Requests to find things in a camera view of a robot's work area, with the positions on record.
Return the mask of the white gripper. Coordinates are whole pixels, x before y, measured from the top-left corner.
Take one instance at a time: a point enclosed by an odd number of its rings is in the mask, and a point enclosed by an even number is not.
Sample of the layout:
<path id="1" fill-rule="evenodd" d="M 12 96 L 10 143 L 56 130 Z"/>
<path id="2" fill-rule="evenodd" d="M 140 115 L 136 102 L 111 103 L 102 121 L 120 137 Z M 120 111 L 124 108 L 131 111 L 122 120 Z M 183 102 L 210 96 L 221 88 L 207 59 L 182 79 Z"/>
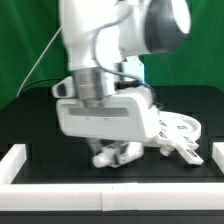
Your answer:
<path id="1" fill-rule="evenodd" d="M 85 107 L 78 99 L 56 103 L 59 125 L 67 136 L 88 138 L 93 153 L 101 152 L 99 139 L 118 140 L 115 163 L 127 162 L 128 142 L 148 142 L 160 131 L 159 112 L 147 90 L 121 90 L 103 107 Z"/>

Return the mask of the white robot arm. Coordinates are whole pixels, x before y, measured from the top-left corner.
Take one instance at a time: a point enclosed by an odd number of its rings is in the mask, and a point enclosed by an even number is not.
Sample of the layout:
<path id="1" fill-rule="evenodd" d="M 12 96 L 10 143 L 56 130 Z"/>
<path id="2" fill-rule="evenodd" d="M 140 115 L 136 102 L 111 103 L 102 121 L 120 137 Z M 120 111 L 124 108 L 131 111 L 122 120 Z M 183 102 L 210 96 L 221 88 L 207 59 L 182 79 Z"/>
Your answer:
<path id="1" fill-rule="evenodd" d="M 186 0 L 60 0 L 59 9 L 71 72 L 52 87 L 60 129 L 87 139 L 98 168 L 141 157 L 160 112 L 152 87 L 117 65 L 178 49 L 191 27 Z"/>

